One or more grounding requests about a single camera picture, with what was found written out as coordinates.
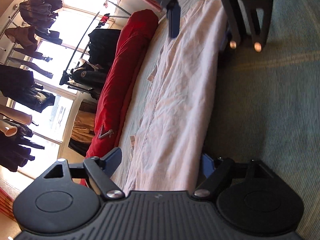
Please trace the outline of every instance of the black bracket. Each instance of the black bracket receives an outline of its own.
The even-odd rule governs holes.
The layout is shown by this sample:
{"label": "black bracket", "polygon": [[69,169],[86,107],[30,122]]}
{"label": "black bracket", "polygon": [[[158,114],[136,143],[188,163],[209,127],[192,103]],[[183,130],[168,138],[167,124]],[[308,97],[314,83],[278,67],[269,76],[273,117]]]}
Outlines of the black bracket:
{"label": "black bracket", "polygon": [[[131,191],[125,196],[110,179],[121,156],[121,149],[114,148],[81,164],[57,160],[14,201],[22,229],[15,239],[147,240],[159,235],[174,240],[198,239],[192,232],[204,232],[203,240],[301,240],[294,230],[303,202],[262,161],[214,159],[207,169],[212,174],[191,195]],[[89,187],[72,178],[85,179]]]}
{"label": "black bracket", "polygon": [[[167,19],[169,20],[169,36],[176,38],[180,27],[180,6],[177,0],[156,0],[161,6],[167,9]],[[229,45],[232,49],[237,48],[245,39],[248,38],[245,28],[243,15],[238,0],[221,0],[225,12],[228,16],[228,24],[231,31],[227,35]],[[264,48],[272,14],[273,0],[241,0],[249,22],[251,39],[254,49],[261,52]],[[257,9],[262,9],[263,17],[260,24]]]}

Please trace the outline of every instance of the carpet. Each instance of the carpet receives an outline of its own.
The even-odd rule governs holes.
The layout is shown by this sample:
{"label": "carpet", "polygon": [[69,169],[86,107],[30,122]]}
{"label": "carpet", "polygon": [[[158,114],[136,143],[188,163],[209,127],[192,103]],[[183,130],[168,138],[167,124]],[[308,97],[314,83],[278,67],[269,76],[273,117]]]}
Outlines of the carpet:
{"label": "carpet", "polygon": [[303,199],[297,232],[320,239],[320,0],[274,0],[264,50],[219,65],[204,149],[262,159]]}

